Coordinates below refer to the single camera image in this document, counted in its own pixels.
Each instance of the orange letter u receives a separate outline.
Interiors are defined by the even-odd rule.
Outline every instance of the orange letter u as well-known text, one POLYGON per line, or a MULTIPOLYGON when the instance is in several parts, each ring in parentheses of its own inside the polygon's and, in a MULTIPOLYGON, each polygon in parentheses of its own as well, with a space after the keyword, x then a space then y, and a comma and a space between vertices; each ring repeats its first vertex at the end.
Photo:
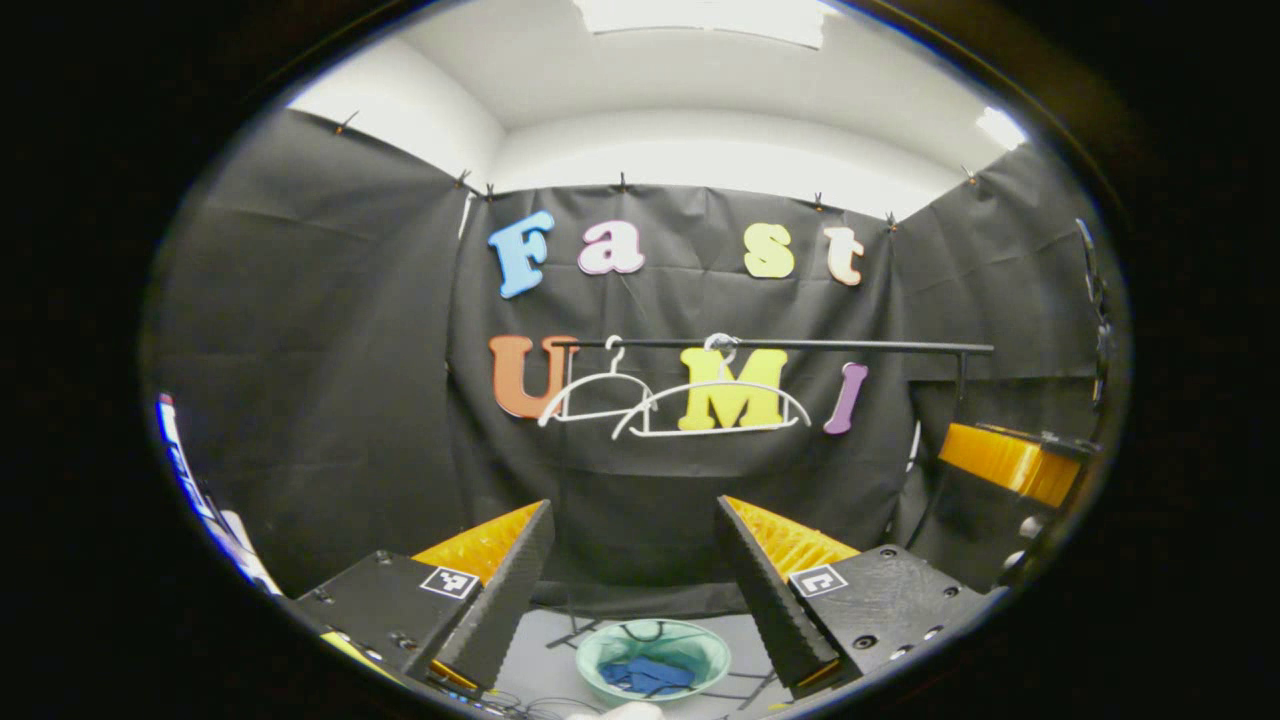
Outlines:
POLYGON ((547 375, 547 392, 534 397, 525 392, 525 355, 534 348, 532 341, 518 334, 500 334, 489 341, 493 351, 493 396, 498 405, 517 418, 540 418, 547 404, 564 387, 566 350, 577 352, 577 347, 553 347, 553 342, 577 340, 571 336, 550 336, 543 338, 543 350, 550 356, 547 375))

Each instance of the yellow letter m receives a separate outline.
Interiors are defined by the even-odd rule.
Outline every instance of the yellow letter m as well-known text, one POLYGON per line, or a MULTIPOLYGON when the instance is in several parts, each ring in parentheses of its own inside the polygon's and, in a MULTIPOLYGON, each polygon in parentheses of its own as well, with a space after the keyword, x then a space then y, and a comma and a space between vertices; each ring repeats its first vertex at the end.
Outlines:
MULTIPOLYGON (((718 350, 690 347, 680 354, 680 361, 689 366, 689 382, 701 383, 722 379, 719 366, 723 356, 718 350)), ((778 387, 782 380, 782 365, 787 354, 781 350, 756 350, 742 366, 741 382, 778 387)), ((733 379, 733 373, 724 369, 726 380, 733 379)), ((753 425, 772 425, 782 421, 778 414, 777 393, 763 388, 742 386, 708 386, 689 391, 689 409, 677 425, 682 430, 709 430, 716 427, 708 405, 716 410, 721 427, 732 427, 735 421, 744 428, 753 425)))

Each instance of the blue cloth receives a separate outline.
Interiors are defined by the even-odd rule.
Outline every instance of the blue cloth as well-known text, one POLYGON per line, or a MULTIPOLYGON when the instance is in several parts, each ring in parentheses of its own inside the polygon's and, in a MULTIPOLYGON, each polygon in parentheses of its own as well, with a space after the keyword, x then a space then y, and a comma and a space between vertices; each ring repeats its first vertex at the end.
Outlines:
POLYGON ((611 685, 640 693, 645 697, 671 694, 686 691, 694 682, 694 674, 684 667, 666 665, 636 657, 631 662, 609 662, 600 665, 600 676, 611 685))

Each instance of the blue letter f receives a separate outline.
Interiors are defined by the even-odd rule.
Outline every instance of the blue letter f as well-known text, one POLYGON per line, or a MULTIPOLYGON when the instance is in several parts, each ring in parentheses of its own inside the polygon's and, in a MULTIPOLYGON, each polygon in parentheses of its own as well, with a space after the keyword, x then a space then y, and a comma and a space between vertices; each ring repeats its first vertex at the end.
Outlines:
POLYGON ((489 236, 489 246, 498 251, 502 266, 502 287, 498 295, 511 299, 543 282, 543 272, 534 263, 547 260, 547 238, 543 232, 556 227, 547 210, 539 210, 513 225, 507 225, 489 236))

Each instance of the black backdrop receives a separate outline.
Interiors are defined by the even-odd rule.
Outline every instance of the black backdrop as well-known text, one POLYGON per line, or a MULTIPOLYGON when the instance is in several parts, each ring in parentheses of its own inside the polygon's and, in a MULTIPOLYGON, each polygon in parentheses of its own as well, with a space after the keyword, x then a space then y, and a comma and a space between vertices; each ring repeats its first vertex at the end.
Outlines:
MULTIPOLYGON (((282 111, 175 225, 157 264, 147 377, 174 395, 192 469, 241 512, 289 596, 375 548, 412 553, 548 498, 558 542, 536 601, 598 615, 741 610, 713 544, 714 497, 854 547, 901 542, 922 520, 934 489, 927 460, 957 411, 954 359, 791 350, 781 387, 813 427, 611 441, 613 421, 544 429, 507 414, 489 340, 531 340, 531 395, 545 388, 549 336, 992 343, 993 357, 972 363, 966 419, 1087 436, 1096 320, 1075 218, 1103 228, 1065 177, 1023 147, 896 227, 709 188, 524 191, 474 197, 460 241, 467 191, 452 178, 282 111), (488 238, 540 210, 556 218, 543 281, 503 299, 488 238), (582 233, 616 219, 639 231, 645 265, 584 273, 582 233), (742 233, 762 222, 792 238, 788 277, 746 272, 742 233), (865 249, 858 286, 829 274, 831 227, 865 249), (869 375, 850 432, 826 434, 847 361, 869 375), (918 419, 922 462, 909 475, 918 419)), ((582 350, 575 375, 608 357, 582 350)), ((658 391, 690 380, 678 357, 630 348, 621 369, 658 391)), ((635 400, 631 386, 600 383, 573 407, 635 400)), ((657 427, 673 428, 685 402, 662 404, 657 427)), ((919 552, 947 570, 956 553, 945 550, 919 552)))
MULTIPOLYGON (((893 278, 888 228, 856 213, 748 192, 695 187, 553 188, 477 201, 458 254, 451 313, 452 437, 468 500, 484 518, 536 497, 557 507, 557 551, 540 600, 593 612, 696 614, 741 609, 712 537, 714 498, 728 493, 759 503, 855 547, 876 542, 892 512, 910 450, 913 423, 901 355, 787 351, 781 387, 805 406, 813 427, 701 437, 611 441, 618 418, 580 423, 508 415, 494 401, 489 338, 531 338, 526 389, 543 392, 541 338, 909 340, 893 278), (543 281, 521 295, 498 295, 502 274, 486 241, 497 229, 547 210, 543 281), (632 223, 646 260, 635 273, 585 274, 577 266, 589 227, 632 223), (781 224, 791 236, 795 269, 755 278, 744 264, 742 233, 753 223, 781 224), (827 269, 823 228, 851 228, 865 247, 860 284, 836 282, 827 269), (842 382, 841 366, 869 368, 845 434, 826 434, 842 382), (680 585, 703 592, 671 596, 680 585), (613 593, 573 584, 612 585, 613 593), (645 591, 667 588, 653 605, 645 591), (631 601, 630 605, 620 605, 631 601)), ((613 352, 584 348, 575 377, 608 369, 613 352)), ((748 361, 740 350, 731 370, 748 361)), ((628 348, 618 368, 655 392, 690 382, 680 350, 628 348)), ((573 396, 573 413, 630 407, 637 386, 603 382, 573 396)), ((686 396, 659 402, 655 429, 675 429, 686 396)))

